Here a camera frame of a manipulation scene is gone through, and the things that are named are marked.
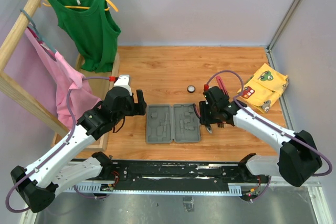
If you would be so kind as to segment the pink utility knife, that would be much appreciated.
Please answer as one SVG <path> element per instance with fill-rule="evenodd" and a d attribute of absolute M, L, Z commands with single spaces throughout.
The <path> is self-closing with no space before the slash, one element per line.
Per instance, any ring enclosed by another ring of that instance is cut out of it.
<path fill-rule="evenodd" d="M 226 87 L 225 87 L 225 85 L 223 83 L 222 78 L 220 76 L 216 76 L 215 79 L 217 81 L 217 84 L 218 84 L 219 88 L 223 91 L 223 93 L 225 95 L 228 95 L 227 89 L 226 89 Z"/>

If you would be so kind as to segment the grey plastic tool case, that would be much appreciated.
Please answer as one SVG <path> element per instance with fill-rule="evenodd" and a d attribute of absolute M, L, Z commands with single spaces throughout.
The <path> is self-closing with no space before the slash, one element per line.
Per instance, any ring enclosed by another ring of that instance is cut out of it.
<path fill-rule="evenodd" d="M 200 123 L 192 104 L 157 104 L 146 109 L 148 144 L 198 143 Z"/>

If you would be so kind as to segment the pink handled pliers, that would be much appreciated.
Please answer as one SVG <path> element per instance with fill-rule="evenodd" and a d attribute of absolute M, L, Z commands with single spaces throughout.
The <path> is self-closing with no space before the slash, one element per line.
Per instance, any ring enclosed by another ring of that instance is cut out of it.
<path fill-rule="evenodd" d="M 203 125 L 209 134 L 213 134 L 211 117 L 210 114 L 207 112 L 206 103 L 201 102 L 198 106 L 193 103 L 192 106 L 200 125 Z"/>

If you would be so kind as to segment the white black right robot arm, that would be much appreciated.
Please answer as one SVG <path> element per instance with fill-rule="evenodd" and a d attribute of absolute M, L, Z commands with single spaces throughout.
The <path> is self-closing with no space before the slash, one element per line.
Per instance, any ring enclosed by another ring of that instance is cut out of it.
<path fill-rule="evenodd" d="M 295 132 L 260 116 L 240 101 L 230 101 L 219 87 L 203 92 L 199 103 L 200 123 L 209 127 L 225 123 L 243 129 L 276 152 L 276 156 L 249 154 L 241 160 L 238 177 L 250 182 L 257 175 L 280 176 L 292 186 L 300 187 L 322 166 L 315 142 L 305 130 Z"/>

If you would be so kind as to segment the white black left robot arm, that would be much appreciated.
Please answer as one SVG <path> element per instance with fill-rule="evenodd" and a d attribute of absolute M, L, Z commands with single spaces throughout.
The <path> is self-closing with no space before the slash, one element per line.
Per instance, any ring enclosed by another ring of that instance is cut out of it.
<path fill-rule="evenodd" d="M 116 132 L 115 126 L 127 116 L 145 115 L 146 102 L 142 90 L 133 93 L 124 87 L 113 87 L 104 100 L 86 111 L 69 133 L 45 155 L 26 167 L 16 166 L 11 171 L 14 186 L 6 196 L 6 208 L 17 212 L 9 205 L 9 199 L 17 191 L 33 213 L 46 209 L 52 201 L 69 187 L 89 178 L 108 179 L 113 174 L 111 159 L 103 152 L 93 153 L 85 161 L 66 165 L 81 151 L 102 137 Z"/>

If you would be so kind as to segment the aluminium frame post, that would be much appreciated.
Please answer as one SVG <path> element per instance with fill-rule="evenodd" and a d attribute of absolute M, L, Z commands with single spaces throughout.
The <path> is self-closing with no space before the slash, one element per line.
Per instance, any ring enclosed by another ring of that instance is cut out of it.
<path fill-rule="evenodd" d="M 270 53 L 276 46 L 278 40 L 280 39 L 281 35 L 285 31 L 287 25 L 290 23 L 294 13 L 298 9 L 302 0 L 292 0 L 288 10 L 286 11 L 283 19 L 281 20 L 278 28 L 276 29 L 274 35 L 272 36 L 270 42 L 266 46 L 266 51 Z"/>

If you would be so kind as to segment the grey clothes hanger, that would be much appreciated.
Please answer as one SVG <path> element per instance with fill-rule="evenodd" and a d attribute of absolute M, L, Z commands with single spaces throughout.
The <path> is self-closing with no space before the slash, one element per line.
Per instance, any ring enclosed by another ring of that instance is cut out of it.
<path fill-rule="evenodd" d="M 30 17 L 30 15 L 23 9 L 20 9 L 20 12 L 23 13 L 26 18 L 28 19 L 28 28 L 31 31 L 31 33 L 34 35 L 35 39 L 39 42 L 39 44 L 43 47 L 46 54 L 53 60 L 57 61 L 55 54 L 56 49 L 52 46 L 52 44 L 38 31 L 36 24 L 34 23 L 33 19 Z"/>

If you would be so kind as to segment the pink hex key set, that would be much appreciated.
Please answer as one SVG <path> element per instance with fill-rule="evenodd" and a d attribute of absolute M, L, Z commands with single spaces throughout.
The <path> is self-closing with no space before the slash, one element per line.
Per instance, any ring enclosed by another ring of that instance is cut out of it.
<path fill-rule="evenodd" d="M 224 122 L 217 123 L 217 127 L 218 128 L 224 128 L 225 127 L 225 123 Z"/>

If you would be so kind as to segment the green tank top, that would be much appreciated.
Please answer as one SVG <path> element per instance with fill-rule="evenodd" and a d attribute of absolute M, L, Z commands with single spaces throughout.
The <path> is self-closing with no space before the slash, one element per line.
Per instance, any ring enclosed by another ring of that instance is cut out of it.
<path fill-rule="evenodd" d="M 74 41 L 84 57 L 82 69 L 109 72 L 118 50 L 120 27 L 107 10 L 106 0 L 47 0 L 58 26 Z"/>

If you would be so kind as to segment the black electrical tape roll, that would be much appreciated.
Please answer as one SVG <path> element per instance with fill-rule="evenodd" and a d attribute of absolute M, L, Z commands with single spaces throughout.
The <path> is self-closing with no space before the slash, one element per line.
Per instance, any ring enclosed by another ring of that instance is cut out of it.
<path fill-rule="evenodd" d="M 193 85 L 190 85 L 187 87 L 188 93 L 194 93 L 196 91 L 196 87 Z"/>

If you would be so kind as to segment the wooden clothes rack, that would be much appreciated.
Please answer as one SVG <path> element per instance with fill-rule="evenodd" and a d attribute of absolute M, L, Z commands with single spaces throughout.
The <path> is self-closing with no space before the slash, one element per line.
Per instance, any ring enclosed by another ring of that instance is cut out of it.
<path fill-rule="evenodd" d="M 27 0 L 24 6 L 24 10 L 29 12 L 30 15 L 34 15 L 37 8 L 40 6 L 41 0 Z M 31 43 L 23 44 L 20 43 L 26 25 L 29 21 L 26 16 L 20 12 L 17 20 L 13 24 L 8 35 L 4 39 L 1 45 L 1 93 L 6 95 L 12 102 L 15 102 L 17 106 L 20 106 L 21 110 L 16 113 L 14 117 L 15 126 L 17 130 L 14 133 L 22 132 L 23 126 L 29 126 L 33 129 L 33 132 L 38 132 L 37 124 L 32 124 L 33 119 L 42 124 L 43 127 L 47 127 L 50 132 L 53 133 L 52 146 L 56 144 L 57 139 L 61 139 L 61 136 L 65 136 L 68 128 L 65 127 L 57 117 L 51 113 L 47 108 L 45 108 L 35 97 L 35 95 L 30 94 L 21 84 L 27 83 L 31 84 L 29 87 L 37 88 L 37 91 L 41 91 L 42 98 L 45 98 L 49 94 L 47 88 L 52 88 L 51 91 L 54 92 L 55 86 L 54 81 L 51 82 L 51 76 L 46 72 L 46 68 L 42 66 L 42 61 L 36 54 L 34 48 L 32 48 Z M 93 94 L 103 98 L 107 91 L 109 90 L 109 84 L 104 83 L 102 79 L 98 77 L 110 77 L 117 76 L 119 72 L 120 57 L 116 54 L 116 59 L 112 71 L 102 73 L 99 75 L 94 72 L 87 72 L 81 69 L 81 64 L 84 63 L 84 58 L 81 54 L 78 55 L 76 59 L 76 64 L 74 68 L 84 74 L 87 78 L 90 78 L 89 83 L 92 87 Z M 15 73 L 20 74 L 22 81 L 18 83 L 12 74 L 8 74 L 8 63 L 13 66 Z M 42 81 L 47 81 L 48 87 L 43 88 Z M 105 133 L 99 140 L 95 143 L 89 145 L 84 151 L 105 151 L 108 146 L 109 134 Z"/>

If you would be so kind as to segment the yellow patterned cloth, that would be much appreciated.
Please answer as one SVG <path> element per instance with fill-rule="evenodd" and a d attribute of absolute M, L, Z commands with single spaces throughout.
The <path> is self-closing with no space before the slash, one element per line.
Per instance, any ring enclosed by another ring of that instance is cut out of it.
<path fill-rule="evenodd" d="M 289 77 L 263 64 L 244 84 L 240 96 L 261 113 L 268 113 L 289 85 Z"/>

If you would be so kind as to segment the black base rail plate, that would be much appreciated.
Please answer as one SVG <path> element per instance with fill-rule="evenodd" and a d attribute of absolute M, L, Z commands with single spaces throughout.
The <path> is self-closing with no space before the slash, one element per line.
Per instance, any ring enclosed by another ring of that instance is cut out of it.
<path fill-rule="evenodd" d="M 233 184 L 265 184 L 265 175 L 252 175 L 244 164 L 235 162 L 113 160 L 112 181 L 119 174 L 116 189 L 135 191 L 225 191 Z"/>

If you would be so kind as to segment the pink shirt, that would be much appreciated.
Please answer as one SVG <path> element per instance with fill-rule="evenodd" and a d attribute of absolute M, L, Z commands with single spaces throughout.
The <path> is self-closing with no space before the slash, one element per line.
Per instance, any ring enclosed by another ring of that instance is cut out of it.
<path fill-rule="evenodd" d="M 58 120 L 67 128 L 72 128 L 71 118 L 67 105 L 79 119 L 84 112 L 92 109 L 101 99 L 92 93 L 91 86 L 82 73 L 75 70 L 58 52 L 54 52 L 54 59 L 49 55 L 52 52 L 44 42 L 39 42 L 30 28 L 25 35 L 34 46 L 42 63 L 56 83 L 56 111 Z"/>

